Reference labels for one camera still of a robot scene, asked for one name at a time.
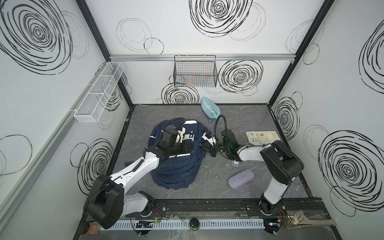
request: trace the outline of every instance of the white wire basket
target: white wire basket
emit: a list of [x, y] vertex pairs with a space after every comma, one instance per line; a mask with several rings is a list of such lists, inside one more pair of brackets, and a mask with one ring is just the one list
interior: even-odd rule
[[108, 62], [91, 90], [87, 93], [74, 117], [79, 122], [98, 122], [124, 71], [121, 62]]

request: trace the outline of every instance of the black round button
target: black round button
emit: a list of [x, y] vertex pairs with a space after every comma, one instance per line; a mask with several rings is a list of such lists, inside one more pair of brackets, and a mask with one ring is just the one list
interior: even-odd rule
[[189, 228], [193, 231], [197, 230], [200, 227], [200, 222], [197, 218], [192, 218], [189, 221]]

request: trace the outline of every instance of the black wire basket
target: black wire basket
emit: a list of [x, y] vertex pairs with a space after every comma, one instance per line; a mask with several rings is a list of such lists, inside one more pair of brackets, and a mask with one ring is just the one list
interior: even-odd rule
[[175, 55], [173, 82], [175, 87], [211, 87], [217, 84], [215, 55]]

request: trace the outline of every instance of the black metal frame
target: black metal frame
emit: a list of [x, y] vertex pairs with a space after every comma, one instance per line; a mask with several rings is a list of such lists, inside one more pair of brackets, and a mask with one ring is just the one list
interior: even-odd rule
[[[323, 5], [321, 6], [316, 18], [314, 19], [312, 25], [310, 26], [306, 36], [304, 37], [303, 42], [301, 43], [297, 53], [296, 53], [296, 60], [289, 65], [286, 72], [284, 73], [279, 85], [277, 86], [274, 94], [272, 95], [272, 98], [270, 99], [269, 103], [265, 104], [246, 104], [246, 105], [267, 105], [271, 116], [275, 122], [276, 127], [278, 128], [279, 134], [282, 137], [283, 142], [288, 145], [288, 142], [280, 128], [280, 125], [276, 121], [276, 118], [274, 116], [273, 111], [271, 110], [271, 106], [276, 101], [277, 97], [281, 93], [284, 85], [288, 81], [289, 77], [291, 76], [293, 70], [298, 64], [298, 60], [302, 57], [304, 54], [306, 48], [308, 47], [311, 39], [315, 35], [316, 31], [318, 30], [320, 24], [324, 20], [326, 14], [328, 13], [329, 9], [331, 8], [332, 4], [335, 0], [325, 0]], [[96, 23], [91, 15], [91, 12], [85, 2], [85, 0], [76, 0], [99, 48], [102, 52], [104, 58], [106, 61], [110, 61], [110, 54], [108, 51], [108, 48], [101, 37], [101, 34], [96, 26]], [[118, 82], [118, 86], [124, 96], [124, 98], [127, 101], [127, 104], [130, 108], [130, 112], [127, 116], [127, 120], [123, 126], [123, 129], [121, 131], [121, 134], [118, 139], [118, 143], [116, 145], [115, 151], [113, 153], [113, 157], [111, 159], [110, 165], [108, 166], [107, 173], [111, 174], [113, 167], [116, 163], [117, 157], [119, 155], [122, 142], [124, 140], [124, 136], [126, 134], [129, 120], [132, 116], [132, 112], [134, 110], [135, 104], [132, 103], [127, 90], [123, 83], [121, 81]], [[220, 104], [220, 105], [239, 105], [239, 104]], [[302, 174], [299, 175], [301, 182], [303, 183], [303, 186], [305, 188], [306, 193], [308, 194], [308, 198], [288, 198], [282, 200], [282, 205], [285, 206], [286, 211], [295, 211], [295, 210], [321, 210], [326, 218], [330, 218], [329, 213], [322, 202], [321, 198], [313, 197], [313, 194], [311, 190], [308, 187], [308, 184]], [[163, 216], [166, 216], [167, 214], [172, 213], [193, 213], [193, 212], [243, 212], [246, 213], [247, 216], [259, 216], [262, 218], [276, 218], [277, 213], [273, 214], [272, 216], [268, 217], [263, 215], [258, 210], [258, 203], [260, 199], [155, 199], [154, 205], [157, 206], [159, 209], [163, 209], [165, 207], [166, 211], [164, 211]], [[78, 229], [75, 233], [74, 240], [78, 240], [80, 238], [80, 235], [84, 232], [86, 226], [86, 222], [83, 220], [83, 218], [80, 220]], [[335, 226], [331, 226], [332, 231], [335, 234], [336, 239], [341, 239], [340, 234], [338, 233]]]

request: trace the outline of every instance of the mesh basket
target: mesh basket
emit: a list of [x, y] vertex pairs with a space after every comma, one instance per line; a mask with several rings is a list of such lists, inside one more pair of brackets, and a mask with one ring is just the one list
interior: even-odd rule
[[184, 84], [193, 87], [216, 87], [218, 73], [215, 55], [177, 55], [174, 58], [173, 82], [175, 87]]
[[109, 62], [87, 93], [74, 117], [79, 122], [97, 122], [124, 71], [121, 62]]

